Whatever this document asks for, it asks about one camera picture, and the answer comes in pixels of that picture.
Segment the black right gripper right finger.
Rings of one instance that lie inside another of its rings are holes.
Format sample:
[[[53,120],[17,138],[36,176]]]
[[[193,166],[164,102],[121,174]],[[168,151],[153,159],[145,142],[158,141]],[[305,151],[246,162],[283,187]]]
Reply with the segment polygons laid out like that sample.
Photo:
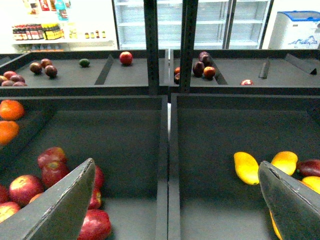
[[[258,179],[264,201],[284,240],[320,238],[320,195],[267,161]]]

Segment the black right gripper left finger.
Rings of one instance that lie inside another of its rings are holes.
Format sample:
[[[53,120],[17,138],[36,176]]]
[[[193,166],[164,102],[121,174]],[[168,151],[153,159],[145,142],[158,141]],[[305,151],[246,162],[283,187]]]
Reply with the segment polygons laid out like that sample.
[[[96,165],[85,160],[0,224],[2,240],[75,240],[92,197]]]

